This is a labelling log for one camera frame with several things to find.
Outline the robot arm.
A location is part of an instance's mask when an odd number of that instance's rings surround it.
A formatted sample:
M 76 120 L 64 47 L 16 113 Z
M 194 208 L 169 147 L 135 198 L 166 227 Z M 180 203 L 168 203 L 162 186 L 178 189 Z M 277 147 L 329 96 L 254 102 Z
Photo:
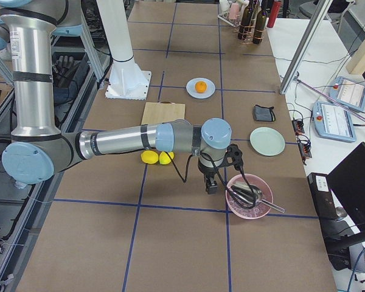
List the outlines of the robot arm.
M 186 120 L 114 131 L 62 133 L 55 125 L 52 53 L 55 31 L 82 33 L 80 1 L 0 1 L 9 28 L 17 125 L 2 164 L 15 180 L 38 184 L 95 156 L 156 149 L 199 158 L 206 190 L 217 189 L 219 168 L 243 169 L 242 153 L 231 143 L 231 127 L 212 118 L 201 126 Z

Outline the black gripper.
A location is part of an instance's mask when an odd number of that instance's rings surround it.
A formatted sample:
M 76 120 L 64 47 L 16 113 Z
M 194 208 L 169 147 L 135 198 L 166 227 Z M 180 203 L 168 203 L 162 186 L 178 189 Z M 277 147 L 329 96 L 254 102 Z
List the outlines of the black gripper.
M 215 175 L 223 167 L 233 166 L 236 171 L 243 172 L 243 153 L 237 144 L 230 144 L 227 149 L 217 150 L 205 148 L 199 155 L 198 168 L 204 175 L 206 192 L 209 195 L 217 193 L 218 184 Z

